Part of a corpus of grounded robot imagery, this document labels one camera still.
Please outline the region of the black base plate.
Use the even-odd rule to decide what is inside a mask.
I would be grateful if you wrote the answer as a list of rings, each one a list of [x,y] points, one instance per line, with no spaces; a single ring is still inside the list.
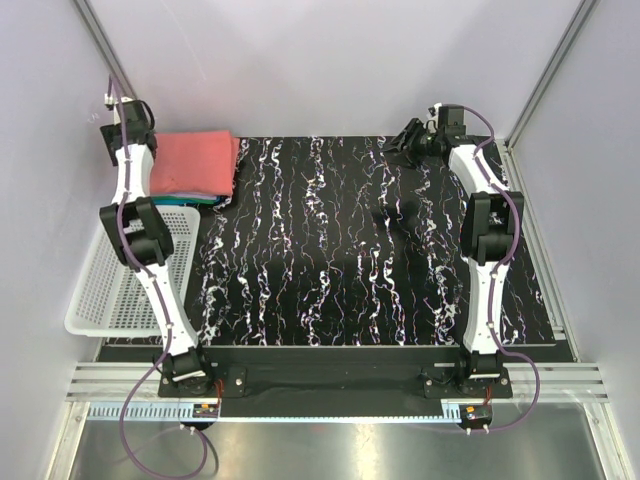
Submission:
[[[427,401],[481,399],[484,393],[459,393],[445,382],[460,354],[456,346],[405,347],[207,347],[214,384],[202,396],[165,398],[223,401],[250,405],[339,404],[400,405]]]

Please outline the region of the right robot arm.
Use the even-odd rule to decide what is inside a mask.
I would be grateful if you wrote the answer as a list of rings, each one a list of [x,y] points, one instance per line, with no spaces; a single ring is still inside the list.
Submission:
[[[440,158],[467,195],[460,248],[470,273],[468,319],[445,384],[472,397],[498,383],[503,371],[502,298],[520,241],[524,198],[511,191],[485,159],[484,149],[495,140],[493,127],[485,123],[489,137],[476,142],[467,134],[467,113],[486,122],[469,107],[435,104],[426,120],[411,119],[383,151],[400,156],[399,163],[411,168],[427,158]]]

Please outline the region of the white plastic basket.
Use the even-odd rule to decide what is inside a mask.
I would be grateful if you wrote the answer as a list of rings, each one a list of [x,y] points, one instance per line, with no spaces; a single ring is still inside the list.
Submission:
[[[170,273],[180,298],[186,297],[201,216],[186,206],[159,207],[174,243]],[[160,330],[143,285],[122,265],[99,226],[69,304],[64,325],[74,335],[147,338]]]

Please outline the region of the red t shirt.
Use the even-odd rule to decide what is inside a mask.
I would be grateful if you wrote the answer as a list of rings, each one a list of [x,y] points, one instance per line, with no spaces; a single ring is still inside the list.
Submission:
[[[240,140],[229,131],[161,133],[151,194],[198,192],[232,196]]]

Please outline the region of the folded lilac t shirt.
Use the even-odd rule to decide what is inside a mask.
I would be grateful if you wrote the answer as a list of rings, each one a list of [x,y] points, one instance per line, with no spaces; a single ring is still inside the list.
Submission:
[[[220,195],[198,192],[166,192],[154,194],[155,197],[162,198],[181,198],[181,199],[197,199],[198,201],[214,201],[220,198]]]

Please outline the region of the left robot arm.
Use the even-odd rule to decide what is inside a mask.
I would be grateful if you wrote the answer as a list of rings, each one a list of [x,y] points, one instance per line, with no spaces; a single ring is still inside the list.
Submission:
[[[120,261],[140,281],[160,329],[163,352],[154,363],[163,393],[203,396],[215,386],[216,372],[188,320],[170,273],[174,242],[150,193],[157,140],[155,118],[146,102],[104,97],[111,123],[100,128],[117,184],[111,204],[99,217]]]

